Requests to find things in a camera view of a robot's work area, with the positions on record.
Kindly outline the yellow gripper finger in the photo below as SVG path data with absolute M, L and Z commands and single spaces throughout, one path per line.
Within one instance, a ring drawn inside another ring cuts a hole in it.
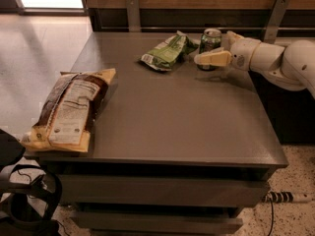
M 227 66 L 232 60 L 232 55 L 229 51 L 224 50 L 222 47 L 197 54 L 194 57 L 194 62 L 197 65 L 210 65 L 210 66 Z
M 227 39 L 228 39 L 228 43 L 230 45 L 234 44 L 237 40 L 242 39 L 243 36 L 240 34 L 235 33 L 234 31 L 229 30 L 226 33 Z

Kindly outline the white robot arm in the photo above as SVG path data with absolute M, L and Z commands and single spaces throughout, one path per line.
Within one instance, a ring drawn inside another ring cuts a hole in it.
M 228 50 L 219 47 L 203 52 L 194 57 L 194 62 L 202 66 L 231 66 L 252 71 L 279 88 L 290 91 L 307 89 L 315 97 L 314 41 L 297 40 L 288 46 L 280 46 L 233 31 L 227 33 L 227 39 Z

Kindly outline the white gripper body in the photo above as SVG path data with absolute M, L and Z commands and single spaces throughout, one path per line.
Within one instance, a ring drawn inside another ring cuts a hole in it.
M 236 69 L 249 71 L 254 52 L 260 44 L 260 40 L 253 38 L 236 40 L 230 46 L 230 53 L 232 55 L 231 65 Z

